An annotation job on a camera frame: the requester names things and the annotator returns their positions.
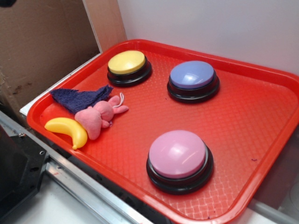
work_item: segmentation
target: blue cloth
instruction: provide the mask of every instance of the blue cloth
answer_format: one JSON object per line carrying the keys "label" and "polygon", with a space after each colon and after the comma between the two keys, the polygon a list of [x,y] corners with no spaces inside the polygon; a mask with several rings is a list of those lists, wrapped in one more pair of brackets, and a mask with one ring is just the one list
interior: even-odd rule
{"label": "blue cloth", "polygon": [[97,91],[82,92],[60,88],[51,90],[50,94],[56,102],[64,106],[69,112],[76,114],[89,106],[94,106],[101,100],[106,100],[112,89],[113,87],[108,85],[99,88]]}

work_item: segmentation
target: red tray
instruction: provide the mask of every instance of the red tray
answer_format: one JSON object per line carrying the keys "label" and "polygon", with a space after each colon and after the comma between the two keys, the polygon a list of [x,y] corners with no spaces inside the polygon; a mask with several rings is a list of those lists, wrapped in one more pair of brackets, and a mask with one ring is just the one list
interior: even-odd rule
{"label": "red tray", "polygon": [[[299,77],[290,73],[145,40],[120,43],[80,69],[57,88],[93,91],[109,84],[107,63],[129,49],[145,54],[151,77],[134,87],[115,87],[129,111],[76,151],[71,138],[44,129],[54,117],[73,118],[50,94],[28,113],[29,125],[175,223],[226,223],[247,206],[299,121]],[[183,104],[167,92],[170,71],[179,63],[211,64],[221,81],[218,94],[200,104]],[[152,142],[177,129],[196,133],[211,149],[214,173],[200,190],[174,196],[148,178]]]}

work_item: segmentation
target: blue button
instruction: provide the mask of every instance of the blue button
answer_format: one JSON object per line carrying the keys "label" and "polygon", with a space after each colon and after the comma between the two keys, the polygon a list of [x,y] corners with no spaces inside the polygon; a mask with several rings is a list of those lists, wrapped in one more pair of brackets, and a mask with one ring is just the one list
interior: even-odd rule
{"label": "blue button", "polygon": [[214,77],[214,68],[201,61],[189,61],[174,67],[170,73],[172,83],[181,89],[197,89],[209,84]]}

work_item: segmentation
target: black button base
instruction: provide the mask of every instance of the black button base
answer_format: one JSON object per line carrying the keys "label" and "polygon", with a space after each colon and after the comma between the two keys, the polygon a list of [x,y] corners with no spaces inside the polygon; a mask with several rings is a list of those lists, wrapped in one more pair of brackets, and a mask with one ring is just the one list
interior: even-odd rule
{"label": "black button base", "polygon": [[152,67],[151,63],[145,57],[144,65],[137,71],[128,74],[115,74],[108,68],[107,78],[115,86],[127,87],[134,86],[144,82],[151,75]]}
{"label": "black button base", "polygon": [[220,87],[220,80],[214,71],[213,80],[197,89],[182,89],[175,86],[170,77],[167,84],[167,90],[171,98],[182,103],[200,103],[215,96]]}
{"label": "black button base", "polygon": [[184,195],[197,191],[203,187],[210,179],[214,170],[214,160],[212,152],[206,147],[206,160],[202,167],[195,174],[181,179],[171,179],[158,174],[148,158],[146,171],[152,183],[168,194]]}

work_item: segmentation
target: pink stuffed bunny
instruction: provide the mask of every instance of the pink stuffed bunny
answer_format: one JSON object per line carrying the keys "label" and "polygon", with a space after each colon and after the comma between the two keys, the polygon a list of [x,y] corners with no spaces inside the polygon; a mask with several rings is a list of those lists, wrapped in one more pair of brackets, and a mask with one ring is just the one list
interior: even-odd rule
{"label": "pink stuffed bunny", "polygon": [[114,96],[108,101],[97,102],[93,107],[81,110],[75,114],[75,120],[79,122],[87,131],[88,138],[95,140],[99,137],[101,128],[107,128],[112,125],[112,118],[115,114],[123,113],[129,108],[122,105],[123,94],[121,98]]}

